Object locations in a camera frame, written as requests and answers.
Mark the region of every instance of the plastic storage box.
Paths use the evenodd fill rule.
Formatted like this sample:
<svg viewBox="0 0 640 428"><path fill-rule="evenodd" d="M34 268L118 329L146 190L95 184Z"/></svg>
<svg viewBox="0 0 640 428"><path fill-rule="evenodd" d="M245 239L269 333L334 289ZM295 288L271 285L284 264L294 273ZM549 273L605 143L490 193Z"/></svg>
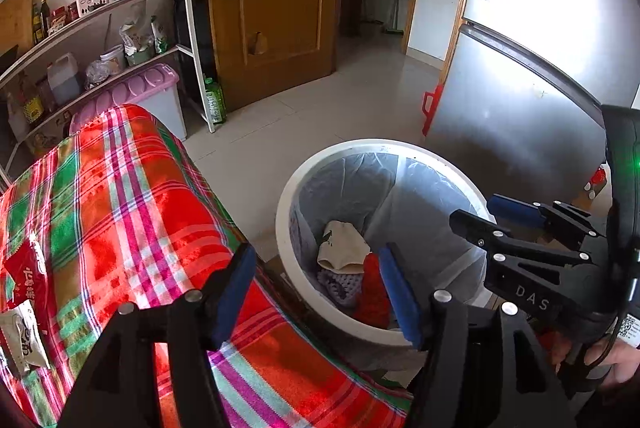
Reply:
<svg viewBox="0 0 640 428"><path fill-rule="evenodd" d="M74 134L89 121L113 106L137 104L158 118L179 140L184 141L187 130L182 119L178 99L178 74L164 63L146 69L102 92L89 101L71 119L69 133Z"/></svg>

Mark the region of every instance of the qr code label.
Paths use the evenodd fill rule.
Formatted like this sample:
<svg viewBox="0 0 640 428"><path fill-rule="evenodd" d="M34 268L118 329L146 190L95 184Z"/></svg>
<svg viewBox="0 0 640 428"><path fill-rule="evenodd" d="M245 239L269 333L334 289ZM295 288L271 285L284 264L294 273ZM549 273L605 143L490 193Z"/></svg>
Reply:
<svg viewBox="0 0 640 428"><path fill-rule="evenodd" d="M640 319L626 315L620 326L618 337L632 347L640 347Z"/></svg>

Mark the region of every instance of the bag of food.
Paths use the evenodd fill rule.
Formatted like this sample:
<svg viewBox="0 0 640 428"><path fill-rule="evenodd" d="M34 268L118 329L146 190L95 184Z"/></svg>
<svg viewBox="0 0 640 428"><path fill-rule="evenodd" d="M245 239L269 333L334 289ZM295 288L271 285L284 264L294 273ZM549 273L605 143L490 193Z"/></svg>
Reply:
<svg viewBox="0 0 640 428"><path fill-rule="evenodd" d="M0 330L21 376L29 373L30 365L50 368L30 300L0 313Z"/></svg>
<svg viewBox="0 0 640 428"><path fill-rule="evenodd" d="M151 16L151 31L154 34L154 46L156 47L156 54L163 54L169 48L169 44L166 39L166 33L164 27L158 21L157 16Z"/></svg>
<svg viewBox="0 0 640 428"><path fill-rule="evenodd" d="M91 90L111 75L111 69L107 61L97 59L96 61L89 63L89 66L86 68L84 73L86 75L84 89Z"/></svg>
<svg viewBox="0 0 640 428"><path fill-rule="evenodd" d="M44 253L35 233L31 233L18 251L4 261L4 268L15 283L14 295L7 302L8 307L14 308L25 300L31 300L38 324L42 332L47 334L49 278Z"/></svg>
<svg viewBox="0 0 640 428"><path fill-rule="evenodd" d="M122 43L124 43L124 53L126 56L133 56L136 52L146 50L148 46L153 46L154 37L146 19L146 0L134 3L131 6L131 14L127 17L119 30Z"/></svg>

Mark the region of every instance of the cloth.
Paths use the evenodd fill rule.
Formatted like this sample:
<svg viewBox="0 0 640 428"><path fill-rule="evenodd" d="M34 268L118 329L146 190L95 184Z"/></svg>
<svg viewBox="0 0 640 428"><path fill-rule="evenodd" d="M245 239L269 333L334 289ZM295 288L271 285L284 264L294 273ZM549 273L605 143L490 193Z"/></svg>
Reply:
<svg viewBox="0 0 640 428"><path fill-rule="evenodd" d="M337 274L328 269L321 269L318 271L318 281L338 305L356 306L362 289L362 274Z"/></svg>
<svg viewBox="0 0 640 428"><path fill-rule="evenodd" d="M371 250L353 224L332 220L324 228L318 265L338 274L361 274Z"/></svg>
<svg viewBox="0 0 640 428"><path fill-rule="evenodd" d="M228 264L242 233L180 141L144 109L101 114L0 198L0 268L35 232L52 274L50 370L0 378L28 417L53 426L120 303L170 303ZM0 308L13 283L0 269ZM233 427L399 427L410 395L330 359L255 281L231 340L209 361ZM166 346L156 368L164 426L177 428Z"/></svg>
<svg viewBox="0 0 640 428"><path fill-rule="evenodd" d="M353 318L379 329L389 328L391 302L380 275L378 255L374 253L368 254L364 259L362 292L358 296L358 306Z"/></svg>

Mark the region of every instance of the tile floor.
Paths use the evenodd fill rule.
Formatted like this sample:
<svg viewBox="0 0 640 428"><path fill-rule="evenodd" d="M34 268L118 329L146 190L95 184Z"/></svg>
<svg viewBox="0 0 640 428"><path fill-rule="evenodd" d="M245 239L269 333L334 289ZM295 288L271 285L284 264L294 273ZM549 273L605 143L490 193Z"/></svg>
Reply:
<svg viewBox="0 0 640 428"><path fill-rule="evenodd" d="M420 143L422 95L437 69L399 51L396 36L341 40L337 71L231 113L210 134L186 111L191 158L264 260L278 254L274 221L291 174L311 155L343 141Z"/></svg>

